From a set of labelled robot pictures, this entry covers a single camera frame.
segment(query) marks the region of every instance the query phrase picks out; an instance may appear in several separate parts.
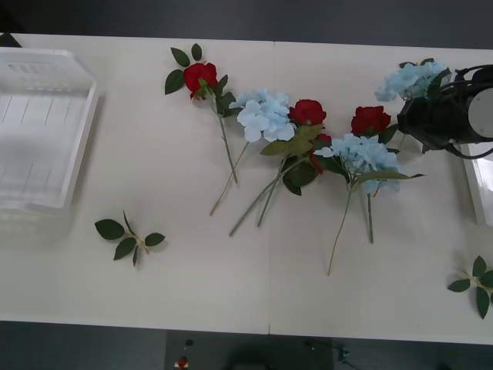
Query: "gray floor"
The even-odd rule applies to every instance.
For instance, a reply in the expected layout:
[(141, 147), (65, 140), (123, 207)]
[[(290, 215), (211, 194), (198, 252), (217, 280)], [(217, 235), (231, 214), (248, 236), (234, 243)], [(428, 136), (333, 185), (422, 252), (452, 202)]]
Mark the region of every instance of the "gray floor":
[(28, 33), (492, 49), (488, 0), (0, 0)]
[[(486, 0), (0, 0), (29, 33), (251, 39), (493, 49)], [(186, 338), (194, 346), (183, 349)], [(358, 370), (493, 368), (487, 346), (343, 340)], [(303, 338), (0, 322), (8, 370), (220, 370), (238, 348), (274, 368), (330, 370), (332, 351)], [(349, 369), (336, 363), (336, 370)]]

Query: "rose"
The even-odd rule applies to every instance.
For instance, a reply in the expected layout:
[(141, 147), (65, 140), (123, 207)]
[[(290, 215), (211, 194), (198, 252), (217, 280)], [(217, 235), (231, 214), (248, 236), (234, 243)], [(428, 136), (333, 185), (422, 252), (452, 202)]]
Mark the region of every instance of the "rose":
[[(318, 135), (315, 138), (315, 140), (318, 140), (318, 141), (327, 141), (328, 142), (328, 145), (331, 145), (332, 144), (332, 138), (329, 135), (327, 135), (326, 133), (321, 133), (320, 135)], [(314, 155), (314, 150), (313, 149), (310, 151), (310, 159), (311, 159), (311, 163), (317, 169), (318, 173), (322, 174), (323, 171), (324, 171), (324, 169), (317, 162), (317, 158)]]
[(204, 79), (207, 82), (207, 85), (213, 89), (217, 86), (216, 66), (212, 63), (192, 64), (183, 71), (183, 78), (185, 79), (186, 87), (192, 92), (190, 98), (193, 98), (197, 90), (201, 87), (199, 82), (200, 78)]
[(351, 122), (351, 132), (356, 136), (373, 136), (382, 133), (391, 123), (383, 106), (358, 106)]
[(307, 121), (310, 121), (310, 125), (320, 125), (325, 117), (327, 117), (327, 114), (319, 102), (302, 99), (296, 103), (294, 108), (290, 107), (290, 112), (287, 116), (294, 119), (300, 125), (306, 124)]

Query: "white table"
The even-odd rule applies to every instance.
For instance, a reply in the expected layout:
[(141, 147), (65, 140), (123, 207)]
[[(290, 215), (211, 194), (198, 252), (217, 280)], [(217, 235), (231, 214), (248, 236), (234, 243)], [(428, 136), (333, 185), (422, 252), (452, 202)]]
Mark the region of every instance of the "white table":
[[(169, 47), (188, 49), (193, 41), (18, 38), (30, 47), (73, 51), (105, 94), (72, 217), (49, 237), (12, 238), (0, 230), (0, 319), (493, 344), (493, 314), (482, 321), (467, 293), (446, 289), (478, 254), (493, 263), (493, 230), (474, 223), (460, 160), (421, 156), (407, 140), (405, 172), (427, 176), (374, 201), (374, 244), (367, 240), (363, 200), (354, 198), (328, 277), (324, 261), (346, 196), (341, 178), (325, 174), (302, 197), (280, 187), (263, 227), (255, 229), (254, 212), (229, 238), (233, 218), (277, 170), (275, 159), (253, 148), (238, 172), (240, 189), (208, 216), (228, 176), (219, 127), (185, 90), (164, 96), (162, 88), (175, 68)], [(200, 44), (219, 74), (230, 76), (235, 93), (269, 87), (288, 93), (292, 104), (320, 100), (333, 136), (350, 129), (357, 106), (377, 105), (373, 91), (399, 62), (493, 61), (493, 52), (478, 50)], [(396, 101), (386, 110), (395, 115), (401, 107)], [(229, 127), (237, 155), (241, 128), (234, 119)], [(139, 232), (162, 231), (168, 240), (136, 270), (130, 260), (112, 261), (114, 246), (93, 226), (101, 218), (121, 219), (122, 208)]]

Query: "green stem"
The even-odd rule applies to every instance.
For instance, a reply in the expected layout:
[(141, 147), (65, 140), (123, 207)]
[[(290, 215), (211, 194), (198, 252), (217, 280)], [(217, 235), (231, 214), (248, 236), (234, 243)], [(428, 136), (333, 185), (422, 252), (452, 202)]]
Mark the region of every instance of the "green stem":
[(219, 118), (219, 123), (221, 125), (221, 131), (223, 132), (224, 145), (226, 146), (226, 153), (228, 155), (228, 160), (230, 162), (231, 172), (233, 173), (234, 182), (238, 183), (238, 178), (236, 177), (236, 172), (234, 170), (233, 160), (231, 159), (230, 147), (228, 146), (228, 140), (226, 138), (226, 131), (224, 130), (223, 116), (217, 115)]
[(282, 160), (282, 162), (280, 163), (280, 166), (279, 166), (279, 171), (277, 171), (277, 175), (276, 175), (276, 178), (274, 179), (275, 180), (275, 183), (274, 185), (270, 188), (270, 192), (269, 192), (269, 195), (267, 196), (267, 200), (263, 206), (263, 209), (262, 209), (262, 214), (260, 215), (260, 219), (259, 219), (259, 222), (257, 224), (257, 227), (260, 227), (260, 225), (262, 224), (262, 220), (263, 220), (263, 216), (265, 215), (265, 211), (267, 210), (267, 206), (269, 205), (269, 202), (270, 202), (270, 198), (272, 197), (272, 194), (274, 192), (274, 189), (276, 189), (276, 185), (277, 185), (277, 182), (279, 181), (280, 179), (280, 174), (281, 174), (281, 171), (283, 170), (283, 166), (284, 164), (286, 163), (286, 159), (287, 159), (287, 155), (284, 157), (284, 159)]
[(337, 240), (339, 239), (340, 232), (344, 226), (344, 221), (346, 220), (347, 210), (349, 209), (349, 203), (351, 200), (351, 193), (353, 193), (354, 184), (351, 184), (349, 189), (349, 194), (347, 195), (346, 210), (344, 211), (344, 216), (342, 217), (342, 222), (340, 223), (339, 231), (337, 232), (336, 240), (334, 241), (334, 246), (332, 247), (332, 254), (330, 255), (329, 268), (327, 269), (327, 276), (330, 275), (330, 269), (332, 268), (332, 260), (334, 259), (334, 252), (336, 250)]
[[(241, 151), (241, 154), (240, 156), (238, 157), (238, 159), (236, 160), (236, 163), (234, 164), (234, 169), (236, 169), (236, 166), (238, 166), (238, 163), (240, 162), (241, 160), (241, 157), (243, 156), (243, 154), (245, 153), (245, 150), (247, 150), (247, 147), (248, 147), (248, 144), (250, 144), (249, 142), (246, 142), (245, 144), (245, 147), (243, 148), (243, 150)], [(214, 204), (214, 207), (213, 209), (210, 211), (209, 215), (212, 216), (214, 214), (214, 212), (216, 212), (216, 209), (218, 208), (218, 206), (220, 205), (221, 203), (221, 200), (223, 200), (223, 198), (226, 196), (226, 192), (228, 191), (228, 189), (230, 188), (230, 184), (231, 184), (231, 180), (233, 180), (233, 171), (231, 171), (231, 174), (230, 174), (230, 178), (228, 179), (228, 182), (226, 183), (226, 186), (224, 187), (224, 190), (223, 192), (221, 193), (221, 196), (219, 197), (219, 199), (217, 200), (217, 202)]]
[(373, 244), (373, 220), (371, 219), (371, 195), (367, 194), (368, 198), (368, 225), (370, 226), (370, 243)]
[[(308, 157), (306, 158), (303, 158), (301, 160), (298, 160), (297, 162), (295, 162), (293, 165), (289, 166), (288, 168), (286, 168), (284, 171), (282, 171), (280, 173), (280, 177), (284, 176), (285, 173), (289, 172), (292, 168), (296, 167), (298, 164), (302, 163), (302, 162), (307, 162), (309, 160)], [(248, 209), (246, 210), (246, 212), (243, 214), (243, 216), (240, 218), (240, 220), (236, 223), (236, 225), (234, 225), (233, 229), (231, 230), (230, 232), (230, 236), (232, 237), (234, 235), (234, 233), (236, 232), (236, 230), (238, 230), (238, 228), (241, 226), (241, 224), (246, 220), (247, 216), (250, 214), (250, 212), (252, 211), (252, 209), (255, 207), (255, 205), (257, 204), (257, 202), (262, 199), (262, 196), (269, 190), (269, 188), (271, 186), (273, 186), (275, 183), (277, 182), (277, 178), (275, 178), (274, 180), (272, 180), (269, 185), (267, 185), (266, 187), (263, 188), (263, 190), (260, 192), (260, 194), (258, 195), (257, 198), (255, 198), (255, 200), (252, 202), (252, 204), (248, 207)]]

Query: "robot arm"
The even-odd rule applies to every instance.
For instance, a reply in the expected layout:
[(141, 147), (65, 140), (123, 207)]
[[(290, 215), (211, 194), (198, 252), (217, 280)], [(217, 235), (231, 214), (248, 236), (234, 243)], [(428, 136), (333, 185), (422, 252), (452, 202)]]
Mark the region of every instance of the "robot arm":
[[(472, 72), (471, 79), (465, 75)], [(493, 142), (493, 65), (458, 70), (443, 78), (432, 97), (408, 100), (397, 115), (399, 130), (415, 137), (426, 150), (447, 150), (465, 159), (454, 145)]]

